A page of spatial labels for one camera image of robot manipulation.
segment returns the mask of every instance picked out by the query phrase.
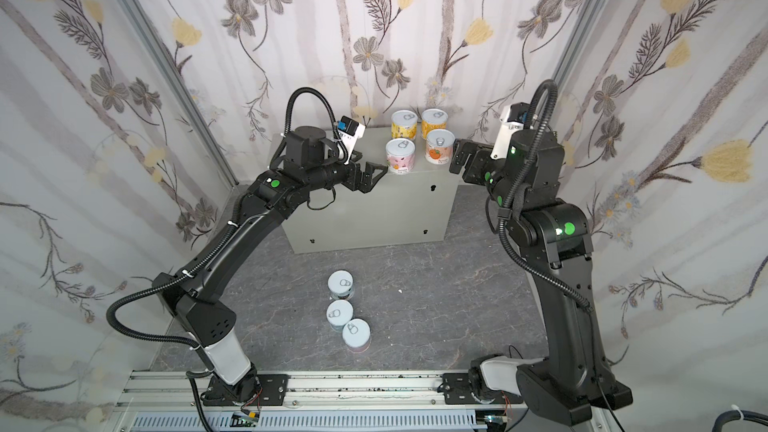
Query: robotic arm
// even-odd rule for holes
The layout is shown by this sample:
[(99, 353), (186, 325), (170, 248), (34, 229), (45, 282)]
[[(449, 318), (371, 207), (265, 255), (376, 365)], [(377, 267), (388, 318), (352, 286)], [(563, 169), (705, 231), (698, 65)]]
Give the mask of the robotic arm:
[(464, 166), (464, 181), (484, 186), (499, 204), (499, 239), (510, 258), (533, 275), (550, 352), (535, 363), (476, 360), (470, 370), (473, 392), (480, 400), (494, 390), (519, 393), (536, 415), (570, 426), (589, 420), (590, 406), (615, 410), (631, 404), (632, 393), (616, 380), (604, 356), (593, 306), (587, 218), (579, 207), (557, 198), (564, 150), (547, 131), (557, 94), (557, 85), (547, 80), (530, 104), (511, 106), (494, 146), (457, 140), (450, 170), (458, 174)]
[[(533, 114), (544, 92), (548, 96), (538, 128), (533, 130)], [(293, 103), (303, 93), (313, 94), (326, 107), (333, 140), (316, 127), (291, 130)], [(450, 171), (459, 173), (465, 166), (464, 181), (484, 186), (499, 203), (499, 239), (512, 260), (534, 276), (549, 341), (550, 356), (538, 362), (513, 363), (500, 357), (476, 361), (477, 367), (470, 370), (475, 396), (483, 399), (499, 390), (519, 393), (534, 413), (572, 425), (589, 420), (590, 405), (616, 409), (631, 404), (632, 397), (611, 373), (600, 342), (592, 306), (587, 219), (578, 207), (556, 197), (564, 152), (554, 134), (544, 130), (556, 100), (556, 85), (544, 82), (530, 105), (515, 104), (510, 109), (494, 147), (456, 141)], [(518, 115), (524, 115), (524, 123), (514, 120)], [(337, 185), (362, 193), (373, 189), (387, 169), (370, 162), (360, 167), (362, 154), (354, 152), (354, 145), (364, 130), (348, 117), (337, 124), (328, 101), (316, 90), (295, 91), (270, 169), (236, 201), (224, 230), (176, 273), (159, 274), (152, 288), (120, 298), (107, 310), (108, 322), (122, 334), (196, 350), (208, 371), (188, 372), (187, 377), (204, 425), (194, 378), (213, 375), (205, 401), (216, 405), (246, 404), (258, 397), (269, 380), (257, 376), (240, 347), (234, 332), (235, 312), (221, 303), (221, 295), (256, 246), (299, 206), (309, 205), (312, 190), (331, 189), (335, 199)], [(120, 307), (152, 294), (160, 296), (189, 336), (146, 334), (117, 319)], [(512, 379), (515, 374), (517, 385)]]

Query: white cable tie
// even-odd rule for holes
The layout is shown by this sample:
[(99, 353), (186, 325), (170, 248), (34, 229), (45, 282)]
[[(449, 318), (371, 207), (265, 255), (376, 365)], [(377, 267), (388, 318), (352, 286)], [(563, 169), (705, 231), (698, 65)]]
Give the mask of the white cable tie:
[(741, 418), (739, 418), (739, 420), (744, 420), (744, 412), (741, 411), (741, 409), (739, 408), (738, 405), (731, 404), (730, 408), (733, 409), (733, 410), (738, 410), (739, 411), (739, 416), (741, 416)]

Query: can lid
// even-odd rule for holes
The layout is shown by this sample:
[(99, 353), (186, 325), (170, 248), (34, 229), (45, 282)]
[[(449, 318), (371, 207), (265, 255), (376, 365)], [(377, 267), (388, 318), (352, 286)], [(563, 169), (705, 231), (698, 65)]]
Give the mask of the can lid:
[(448, 121), (448, 113), (440, 109), (427, 109), (422, 112), (422, 120), (431, 124), (444, 124)]
[(334, 294), (343, 294), (352, 288), (352, 274), (347, 271), (336, 271), (328, 277), (328, 288)]
[(331, 325), (344, 325), (352, 320), (353, 312), (354, 309), (352, 308), (350, 301), (339, 299), (333, 301), (328, 306), (326, 316), (328, 317), (328, 322), (331, 322)]
[(427, 134), (427, 143), (432, 147), (451, 147), (455, 140), (456, 136), (450, 130), (434, 129)]
[(394, 157), (408, 157), (416, 151), (416, 145), (408, 139), (392, 139), (386, 143), (386, 153)]
[(395, 123), (399, 126), (414, 126), (417, 119), (418, 116), (412, 110), (398, 110), (392, 114), (392, 123)]
[(368, 322), (354, 318), (344, 326), (341, 336), (350, 347), (362, 347), (371, 338), (371, 328)]

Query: can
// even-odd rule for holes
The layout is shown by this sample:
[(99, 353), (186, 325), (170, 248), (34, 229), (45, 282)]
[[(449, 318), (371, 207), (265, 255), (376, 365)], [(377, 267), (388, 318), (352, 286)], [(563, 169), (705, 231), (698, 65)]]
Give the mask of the can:
[(418, 116), (411, 110), (398, 110), (392, 114), (392, 138), (416, 138), (416, 121)]
[(427, 109), (422, 113), (422, 139), (426, 139), (430, 131), (445, 129), (448, 124), (448, 113), (440, 109)]
[(352, 320), (354, 315), (354, 309), (352, 304), (345, 300), (336, 300), (328, 306), (326, 310), (326, 317), (328, 317), (328, 323), (336, 332), (344, 330), (344, 326), (347, 322)]
[(341, 337), (352, 352), (359, 354), (368, 350), (371, 344), (371, 328), (368, 322), (354, 318), (344, 326)]
[(407, 174), (416, 163), (416, 145), (408, 139), (392, 139), (386, 143), (386, 161), (393, 174)]
[(456, 136), (450, 130), (432, 130), (427, 135), (426, 140), (425, 156), (427, 160), (439, 166), (450, 162), (453, 156), (453, 143), (455, 140)]
[(331, 297), (334, 299), (350, 299), (355, 293), (352, 274), (343, 270), (332, 273), (328, 277), (328, 289), (331, 290)]

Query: can label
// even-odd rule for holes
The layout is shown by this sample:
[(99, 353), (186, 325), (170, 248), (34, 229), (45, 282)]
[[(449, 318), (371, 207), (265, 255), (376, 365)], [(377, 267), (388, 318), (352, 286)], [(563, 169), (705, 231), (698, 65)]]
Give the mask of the can label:
[(453, 141), (438, 137), (435, 143), (427, 141), (426, 158), (429, 162), (439, 166), (451, 161), (453, 155)]
[(427, 138), (427, 134), (430, 133), (432, 130), (435, 129), (445, 129), (447, 122), (443, 122), (442, 124), (433, 124), (428, 122), (427, 120), (422, 120), (422, 139)]
[(415, 139), (416, 138), (416, 124), (412, 126), (399, 126), (396, 123), (392, 123), (392, 138), (393, 139)]
[(393, 174), (407, 174), (413, 170), (413, 164), (416, 161), (416, 154), (412, 153), (410, 156), (390, 156), (387, 154), (387, 163), (389, 164), (389, 171)]

